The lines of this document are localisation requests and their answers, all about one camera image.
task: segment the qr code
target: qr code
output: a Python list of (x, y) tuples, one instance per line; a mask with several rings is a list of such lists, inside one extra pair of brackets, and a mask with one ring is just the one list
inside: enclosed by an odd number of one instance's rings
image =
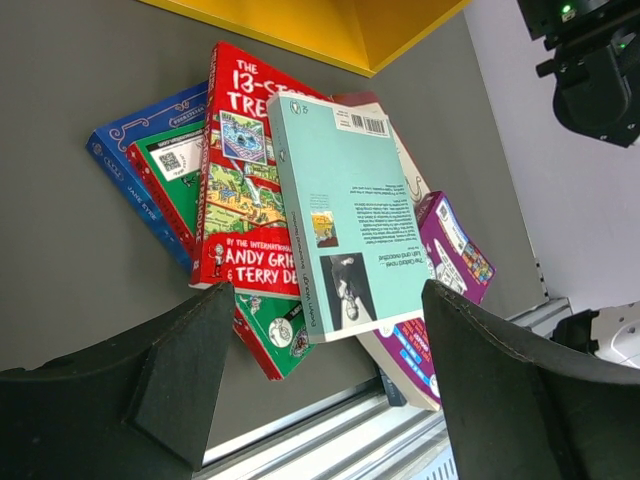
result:
[(364, 128), (364, 123), (362, 122), (362, 117), (360, 115), (351, 114), (351, 121), (353, 122), (354, 127)]
[(171, 172), (182, 166), (178, 157), (176, 157), (173, 152), (165, 153), (164, 155), (160, 155), (158, 158), (167, 172)]
[(447, 209), (447, 206), (443, 203), (442, 205), (440, 205), (440, 217), (443, 220), (446, 220), (448, 216), (449, 216), (449, 210)]

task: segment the white wall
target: white wall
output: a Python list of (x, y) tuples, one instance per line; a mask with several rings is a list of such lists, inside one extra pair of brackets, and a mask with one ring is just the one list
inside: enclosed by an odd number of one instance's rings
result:
[(465, 12), (534, 251), (574, 310), (640, 300), (640, 148), (580, 137), (555, 119), (550, 58), (516, 0)]

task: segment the barcode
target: barcode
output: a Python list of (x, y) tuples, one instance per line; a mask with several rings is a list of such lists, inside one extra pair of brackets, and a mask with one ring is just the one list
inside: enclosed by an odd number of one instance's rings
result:
[(180, 165), (178, 158), (173, 154), (173, 152), (165, 153), (164, 155), (160, 155), (158, 158), (162, 162), (162, 165), (167, 172), (170, 172), (182, 166)]
[(364, 128), (364, 123), (362, 122), (362, 117), (360, 115), (351, 114), (351, 121), (353, 122), (353, 126), (356, 128)]
[(367, 132), (385, 134), (384, 120), (364, 117), (364, 123), (367, 126)]
[(442, 217), (443, 220), (446, 220), (448, 214), (449, 211), (447, 210), (447, 206), (443, 203), (442, 205), (440, 205), (440, 217)]

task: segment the paperback book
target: paperback book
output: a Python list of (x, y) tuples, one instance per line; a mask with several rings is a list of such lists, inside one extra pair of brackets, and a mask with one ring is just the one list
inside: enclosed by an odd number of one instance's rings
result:
[(266, 102), (285, 90), (324, 97), (227, 43), (211, 58), (191, 285), (299, 299)]
[[(198, 122), (153, 135), (127, 150), (181, 238), (193, 239), (195, 232), (202, 126)], [(312, 349), (299, 301), (236, 294), (233, 328), (269, 380), (284, 379)]]
[(410, 405), (440, 409), (440, 390), (422, 318), (358, 335), (358, 340)]
[(267, 108), (311, 342), (421, 317), (426, 252), (387, 117), (290, 92)]
[(191, 270), (191, 257), (153, 201), (126, 157), (141, 138), (204, 120), (207, 82), (183, 90), (155, 105), (97, 128), (86, 148), (138, 215), (178, 263)]
[(160, 212), (193, 257), (204, 122), (132, 143), (127, 157)]
[(416, 209), (431, 277), (480, 304), (495, 268), (460, 226), (444, 192), (431, 192)]
[[(378, 97), (373, 92), (345, 93), (333, 95), (332, 99), (335, 102), (340, 103), (341, 105), (355, 107), (359, 110), (362, 110), (363, 113), (368, 112), (377, 115), (385, 113), (382, 109), (382, 106), (380, 105)], [(413, 158), (409, 154), (407, 147), (396, 132), (395, 128), (393, 128), (393, 125), (391, 125), (391, 134), (393, 135), (393, 139), (396, 142), (398, 157), (400, 158), (402, 170), (404, 171), (405, 181), (407, 182), (407, 187), (409, 188), (409, 195), (415, 207), (429, 192), (429, 189)]]
[(236, 294), (234, 330), (269, 380), (283, 380), (311, 352), (297, 300)]

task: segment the gray table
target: gray table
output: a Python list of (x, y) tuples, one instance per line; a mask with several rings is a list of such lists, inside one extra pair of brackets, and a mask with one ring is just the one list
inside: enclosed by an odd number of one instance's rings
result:
[[(368, 80), (133, 0), (0, 4), (0, 369), (43, 362), (175, 306), (187, 277), (84, 151), (91, 130), (207, 76), (218, 40), (328, 94), (374, 89), (498, 274), (485, 306), (543, 300), (462, 16)], [(375, 374), (354, 340), (268, 382), (233, 339), (210, 446)]]

